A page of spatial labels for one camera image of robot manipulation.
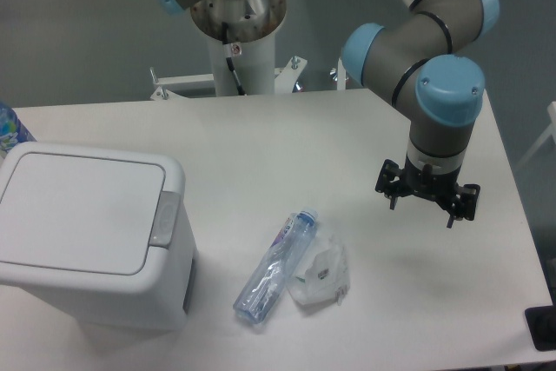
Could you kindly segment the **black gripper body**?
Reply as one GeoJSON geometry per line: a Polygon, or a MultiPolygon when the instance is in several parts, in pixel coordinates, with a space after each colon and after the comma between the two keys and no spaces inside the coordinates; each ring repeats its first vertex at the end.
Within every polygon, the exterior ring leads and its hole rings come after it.
{"type": "Polygon", "coordinates": [[[437,203],[450,203],[456,197],[456,183],[460,168],[446,174],[438,174],[433,169],[418,168],[406,156],[402,181],[411,195],[437,203]]]}

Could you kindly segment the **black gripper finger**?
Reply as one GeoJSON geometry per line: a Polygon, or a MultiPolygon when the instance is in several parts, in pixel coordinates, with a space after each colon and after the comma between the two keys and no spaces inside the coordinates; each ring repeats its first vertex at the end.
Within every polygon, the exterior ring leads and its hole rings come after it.
{"type": "Polygon", "coordinates": [[[440,207],[449,214],[448,229],[456,221],[474,220],[479,196],[479,184],[465,184],[463,186],[456,184],[454,191],[448,192],[440,198],[440,207]]]}
{"type": "Polygon", "coordinates": [[[395,210],[399,198],[410,195],[410,188],[405,182],[404,170],[399,165],[386,159],[381,167],[375,191],[389,200],[389,208],[395,210]]]}

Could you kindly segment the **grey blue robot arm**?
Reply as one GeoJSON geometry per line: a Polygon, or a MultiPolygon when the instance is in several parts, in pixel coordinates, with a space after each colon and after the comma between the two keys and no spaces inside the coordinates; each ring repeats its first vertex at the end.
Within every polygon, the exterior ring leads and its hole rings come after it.
{"type": "MultiPolygon", "coordinates": [[[[385,161],[376,190],[390,202],[414,195],[437,203],[451,222],[475,217],[480,187],[458,176],[480,114],[485,77],[458,51],[485,35],[499,0],[402,0],[411,12],[394,30],[367,23],[345,42],[347,74],[410,122],[403,165],[385,161]]],[[[286,0],[158,0],[169,13],[188,11],[213,48],[220,96],[275,93],[274,36],[286,0]]]]}

